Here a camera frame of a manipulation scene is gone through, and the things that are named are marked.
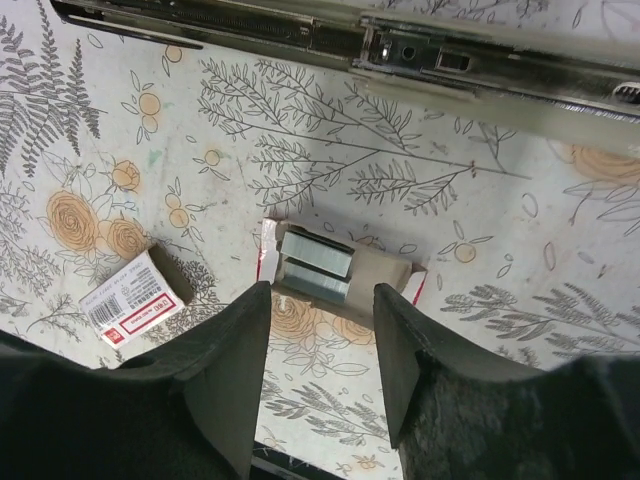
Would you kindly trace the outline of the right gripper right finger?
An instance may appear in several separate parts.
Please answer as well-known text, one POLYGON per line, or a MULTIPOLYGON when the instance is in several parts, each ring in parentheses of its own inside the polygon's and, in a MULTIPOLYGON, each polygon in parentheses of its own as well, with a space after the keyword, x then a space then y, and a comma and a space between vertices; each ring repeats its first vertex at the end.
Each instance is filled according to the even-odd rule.
POLYGON ((635 479, 639 362, 550 371, 492 353, 374 289, 390 444, 407 479, 635 479))

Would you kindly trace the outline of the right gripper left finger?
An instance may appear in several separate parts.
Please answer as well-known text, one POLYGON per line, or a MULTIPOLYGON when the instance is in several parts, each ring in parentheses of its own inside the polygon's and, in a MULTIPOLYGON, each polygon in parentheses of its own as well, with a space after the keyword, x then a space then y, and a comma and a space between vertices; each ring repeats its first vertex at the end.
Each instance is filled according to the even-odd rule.
POLYGON ((245 479, 251 469, 271 289, 115 369, 1 337, 5 479, 245 479))

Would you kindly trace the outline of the red white staple box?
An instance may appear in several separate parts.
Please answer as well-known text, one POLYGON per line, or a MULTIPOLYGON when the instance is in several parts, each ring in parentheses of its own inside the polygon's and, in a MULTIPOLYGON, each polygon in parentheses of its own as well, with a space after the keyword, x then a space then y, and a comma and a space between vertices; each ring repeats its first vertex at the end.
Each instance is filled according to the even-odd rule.
POLYGON ((154 245, 84 296, 79 305, 99 338, 118 350, 181 312, 194 296, 177 262, 154 245))

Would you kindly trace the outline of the cardboard staple tray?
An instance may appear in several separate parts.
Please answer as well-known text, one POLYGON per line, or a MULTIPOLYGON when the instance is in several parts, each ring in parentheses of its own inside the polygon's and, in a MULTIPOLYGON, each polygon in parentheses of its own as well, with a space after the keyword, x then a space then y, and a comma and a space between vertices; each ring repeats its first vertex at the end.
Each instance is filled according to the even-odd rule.
POLYGON ((321 232, 296 222, 274 218, 265 218, 261 223, 257 279, 269 282, 273 290, 279 294, 306 302, 313 308, 353 321, 367 329, 373 328, 374 288, 376 285, 387 284, 409 300, 411 304, 416 304, 426 281, 426 274, 425 267, 407 258, 339 237, 331 232, 321 232), (286 259, 280 252, 284 232, 290 228, 308 230, 354 249, 347 276, 334 275, 350 283, 344 304, 334 304, 307 296, 280 283, 282 266, 285 261, 303 264, 296 260, 286 259))

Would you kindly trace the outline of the silver stapler magazine rail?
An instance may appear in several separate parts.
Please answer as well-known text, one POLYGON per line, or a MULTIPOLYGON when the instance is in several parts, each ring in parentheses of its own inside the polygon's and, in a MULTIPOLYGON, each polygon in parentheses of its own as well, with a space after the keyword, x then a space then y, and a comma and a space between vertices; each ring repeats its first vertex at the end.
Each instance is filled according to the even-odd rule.
POLYGON ((64 20, 351 74, 421 102, 612 153, 639 153, 639 48, 336 1, 56 1, 64 20))

